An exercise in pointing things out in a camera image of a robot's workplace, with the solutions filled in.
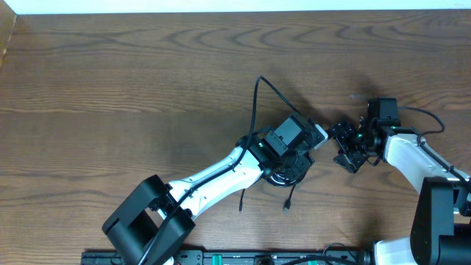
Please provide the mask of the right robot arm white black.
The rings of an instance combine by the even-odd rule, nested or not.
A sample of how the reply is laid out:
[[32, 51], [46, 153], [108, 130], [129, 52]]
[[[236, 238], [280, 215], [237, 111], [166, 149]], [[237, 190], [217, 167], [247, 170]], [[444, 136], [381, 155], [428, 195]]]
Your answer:
[[376, 241], [359, 252], [357, 264], [469, 264], [470, 176], [435, 152], [425, 134], [401, 124], [395, 98], [368, 101], [358, 127], [346, 121], [327, 133], [340, 150], [333, 159], [355, 174], [370, 158], [395, 167], [419, 194], [409, 236]]

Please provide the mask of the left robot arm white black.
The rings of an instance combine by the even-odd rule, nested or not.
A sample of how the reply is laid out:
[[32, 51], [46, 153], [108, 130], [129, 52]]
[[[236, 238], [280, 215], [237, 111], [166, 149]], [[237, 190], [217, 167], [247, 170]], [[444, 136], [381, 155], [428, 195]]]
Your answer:
[[328, 139], [312, 120], [292, 113], [278, 128], [251, 130], [218, 163], [181, 180], [142, 181], [102, 225], [126, 264], [165, 264], [195, 228], [196, 218], [234, 192], [264, 179], [278, 187], [300, 182]]

